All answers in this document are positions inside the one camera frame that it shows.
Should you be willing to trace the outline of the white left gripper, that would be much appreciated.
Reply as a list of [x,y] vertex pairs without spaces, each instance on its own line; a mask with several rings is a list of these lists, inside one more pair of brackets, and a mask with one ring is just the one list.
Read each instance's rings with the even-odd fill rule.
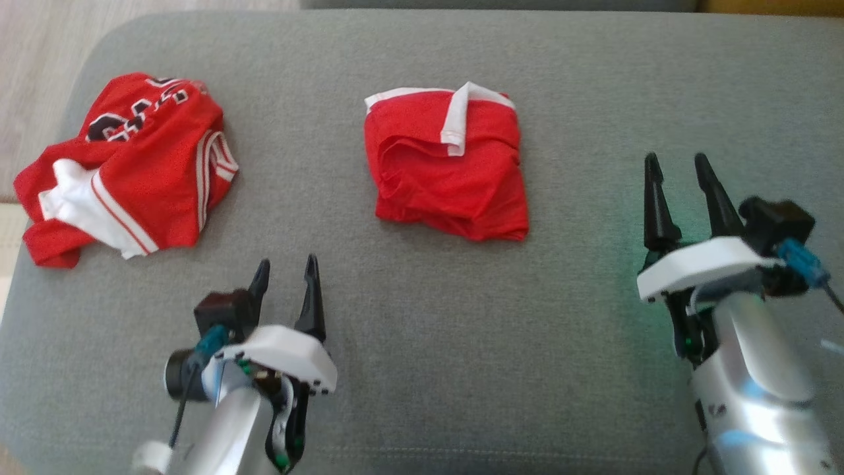
[[[248,288],[259,319],[271,262],[262,259]],[[338,370],[323,345],[318,259],[305,265],[305,295],[293,329],[259,327],[214,357],[214,471],[288,473],[307,445],[309,402],[336,390]]]

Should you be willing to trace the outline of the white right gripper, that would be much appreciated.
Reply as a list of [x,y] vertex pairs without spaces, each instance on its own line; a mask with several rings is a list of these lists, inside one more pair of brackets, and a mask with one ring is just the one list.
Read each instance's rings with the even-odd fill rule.
[[677,356],[698,367],[717,345],[712,324],[705,322],[699,304],[720,300],[736,290],[759,292],[760,271],[784,262],[757,255],[740,237],[727,237],[741,236],[744,224],[704,153],[696,153],[694,168],[706,198],[712,239],[682,246],[682,232],[667,207],[657,155],[646,154],[643,243],[648,252],[636,285],[641,301],[665,304]]

